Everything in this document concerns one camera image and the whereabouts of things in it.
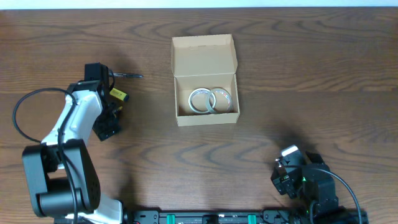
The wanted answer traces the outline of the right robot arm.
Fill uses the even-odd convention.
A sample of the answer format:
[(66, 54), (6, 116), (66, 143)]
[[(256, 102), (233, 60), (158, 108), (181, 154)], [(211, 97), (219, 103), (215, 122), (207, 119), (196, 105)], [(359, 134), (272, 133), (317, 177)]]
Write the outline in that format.
[[(362, 223), (369, 222), (368, 214), (359, 205), (352, 188), (330, 171), (321, 155), (302, 152), (290, 146), (276, 160), (271, 181), (281, 195), (299, 199), (302, 208), (264, 212), (273, 223)], [(335, 180), (340, 181), (354, 200), (354, 209), (339, 205)]]

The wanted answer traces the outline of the white tape roll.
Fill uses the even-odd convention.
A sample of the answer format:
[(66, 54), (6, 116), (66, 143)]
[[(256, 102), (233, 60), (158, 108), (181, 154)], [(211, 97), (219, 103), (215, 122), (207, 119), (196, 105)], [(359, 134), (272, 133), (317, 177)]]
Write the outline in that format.
[(210, 105), (211, 109), (215, 109), (216, 103), (215, 94), (207, 88), (197, 88), (188, 97), (188, 105), (195, 114), (210, 113), (206, 106)]

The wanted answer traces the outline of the clear tape roll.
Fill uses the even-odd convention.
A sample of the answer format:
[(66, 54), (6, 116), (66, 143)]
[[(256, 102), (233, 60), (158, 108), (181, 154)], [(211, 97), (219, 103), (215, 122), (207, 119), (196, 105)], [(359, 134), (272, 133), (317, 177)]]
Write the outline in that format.
[(211, 114), (219, 114), (220, 113), (219, 111), (215, 110), (215, 105), (216, 105), (215, 93), (220, 93), (227, 99), (228, 107), (223, 111), (223, 113), (229, 113), (233, 109), (233, 101), (232, 101), (232, 97), (229, 94), (229, 92), (223, 88), (214, 88), (207, 93), (206, 100), (205, 100), (205, 106), (206, 106), (207, 110)]

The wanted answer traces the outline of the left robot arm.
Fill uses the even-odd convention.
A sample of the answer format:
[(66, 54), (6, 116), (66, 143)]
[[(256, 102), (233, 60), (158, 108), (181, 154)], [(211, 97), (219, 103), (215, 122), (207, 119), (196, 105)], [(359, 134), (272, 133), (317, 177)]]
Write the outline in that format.
[(122, 223), (123, 205), (101, 193), (86, 148), (98, 116), (107, 105), (109, 85), (71, 84), (65, 107), (51, 132), (22, 153), (32, 209), (38, 217), (78, 223)]

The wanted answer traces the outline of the yellow highlighter marker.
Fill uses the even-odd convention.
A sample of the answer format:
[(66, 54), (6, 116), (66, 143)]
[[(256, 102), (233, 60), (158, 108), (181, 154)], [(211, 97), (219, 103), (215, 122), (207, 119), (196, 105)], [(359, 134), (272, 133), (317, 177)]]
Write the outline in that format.
[(121, 101), (127, 102), (129, 99), (129, 95), (121, 90), (118, 90), (117, 88), (113, 88), (109, 94)]

